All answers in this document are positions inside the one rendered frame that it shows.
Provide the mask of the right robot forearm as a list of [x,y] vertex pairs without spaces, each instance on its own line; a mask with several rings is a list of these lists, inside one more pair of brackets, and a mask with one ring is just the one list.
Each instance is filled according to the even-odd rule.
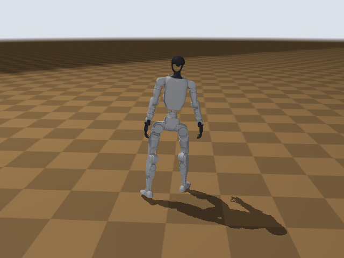
[[202,114],[201,114],[201,110],[200,110],[200,104],[199,104],[199,101],[197,101],[197,105],[198,107],[196,107],[193,111],[195,113],[195,117],[196,117],[196,120],[197,120],[197,124],[198,122],[201,122],[203,124],[203,120],[202,120]]

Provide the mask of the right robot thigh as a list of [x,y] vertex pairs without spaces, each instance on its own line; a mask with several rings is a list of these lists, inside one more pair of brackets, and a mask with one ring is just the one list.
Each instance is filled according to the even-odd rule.
[[181,153],[178,155],[178,160],[184,162],[184,155],[189,152],[189,136],[186,124],[179,123],[178,137],[181,147]]

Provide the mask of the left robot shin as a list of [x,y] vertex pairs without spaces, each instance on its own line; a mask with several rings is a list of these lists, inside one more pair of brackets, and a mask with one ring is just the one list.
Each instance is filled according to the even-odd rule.
[[153,157],[152,155],[148,155],[146,161],[146,191],[152,188],[152,181],[155,176],[156,165],[152,164]]

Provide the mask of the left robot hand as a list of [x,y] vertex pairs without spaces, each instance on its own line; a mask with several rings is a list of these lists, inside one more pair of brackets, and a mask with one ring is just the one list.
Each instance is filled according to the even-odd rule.
[[148,134],[147,134],[147,131],[148,131],[148,126],[150,125],[151,121],[150,120],[147,120],[147,122],[145,122],[145,127],[144,127],[144,131],[145,131],[145,137],[146,138],[149,138]]

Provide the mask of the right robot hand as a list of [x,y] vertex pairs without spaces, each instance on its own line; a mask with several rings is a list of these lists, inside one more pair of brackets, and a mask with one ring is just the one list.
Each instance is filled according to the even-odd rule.
[[200,134],[198,134],[199,136],[197,137],[197,139],[201,138],[201,136],[202,136],[203,124],[201,122],[198,122],[198,127],[199,127]]

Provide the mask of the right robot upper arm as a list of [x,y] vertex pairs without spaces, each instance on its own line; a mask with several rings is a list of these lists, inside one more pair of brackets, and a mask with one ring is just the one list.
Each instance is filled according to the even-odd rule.
[[191,97],[191,107],[197,108],[197,90],[196,90],[196,84],[194,81],[188,80],[188,88],[190,89],[190,97]]

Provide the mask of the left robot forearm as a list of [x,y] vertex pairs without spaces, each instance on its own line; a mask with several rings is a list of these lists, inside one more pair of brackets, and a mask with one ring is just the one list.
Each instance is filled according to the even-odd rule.
[[145,119],[145,121],[147,122],[147,120],[150,120],[150,123],[152,122],[152,118],[153,118],[153,115],[154,115],[154,111],[156,109],[156,107],[153,104],[153,98],[151,97],[150,101],[149,101],[149,109],[148,109],[148,112],[147,112],[147,117]]

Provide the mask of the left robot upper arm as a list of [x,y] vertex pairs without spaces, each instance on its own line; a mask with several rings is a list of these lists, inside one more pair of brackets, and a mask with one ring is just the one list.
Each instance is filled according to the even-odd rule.
[[155,82],[155,87],[153,91],[153,104],[152,105],[158,105],[159,104],[159,96],[161,93],[161,86],[165,84],[166,77],[159,77]]

